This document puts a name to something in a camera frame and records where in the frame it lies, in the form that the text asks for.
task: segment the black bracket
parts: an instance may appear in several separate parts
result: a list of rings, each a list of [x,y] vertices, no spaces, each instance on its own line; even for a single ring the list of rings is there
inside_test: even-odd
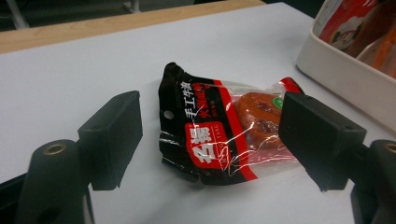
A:
[[[94,223],[88,190],[120,186],[143,135],[139,92],[113,97],[78,129],[79,140],[38,148],[29,171],[0,187],[1,223]]]
[[[287,92],[279,136],[320,190],[355,183],[358,224],[396,223],[396,142],[362,142],[366,130],[311,96]]]

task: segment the white container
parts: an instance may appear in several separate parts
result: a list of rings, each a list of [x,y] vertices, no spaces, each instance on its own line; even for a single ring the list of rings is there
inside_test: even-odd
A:
[[[317,25],[320,10],[314,21]],[[311,29],[297,58],[299,69],[396,132],[396,79],[320,40]]]

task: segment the red packaging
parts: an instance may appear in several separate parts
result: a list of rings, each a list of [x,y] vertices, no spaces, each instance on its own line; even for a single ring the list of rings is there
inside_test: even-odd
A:
[[[378,0],[330,0],[321,13],[319,38],[337,49],[348,49],[360,33],[364,18]]]
[[[380,40],[372,67],[396,78],[396,20],[389,33]]]
[[[283,95],[302,92],[286,77],[269,89],[194,77],[166,65],[159,88],[163,162],[206,185],[262,176],[295,158],[277,135]]]

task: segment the orange food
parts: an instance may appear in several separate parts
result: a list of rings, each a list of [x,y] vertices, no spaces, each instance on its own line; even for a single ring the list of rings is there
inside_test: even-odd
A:
[[[390,55],[392,48],[396,46],[396,25],[385,36],[377,54],[375,55],[372,67],[378,69],[391,77],[396,78],[396,64],[394,62],[395,55]]]
[[[277,134],[281,110],[274,103],[278,99],[280,98],[273,94],[250,92],[243,95],[236,104],[238,118],[246,130],[247,143],[255,149],[282,145]]]

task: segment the white tabletop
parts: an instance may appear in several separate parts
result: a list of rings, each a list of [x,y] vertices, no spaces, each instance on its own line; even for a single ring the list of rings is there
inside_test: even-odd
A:
[[[368,130],[396,140],[295,66],[313,20],[284,4],[175,21],[0,55],[0,182],[27,171],[33,151],[78,140],[112,96],[140,91],[144,135],[120,189],[92,192],[96,223],[353,223],[346,190],[320,192],[304,168],[227,187],[180,179],[161,164],[157,91],[167,63],[192,75],[266,88],[294,78]]]

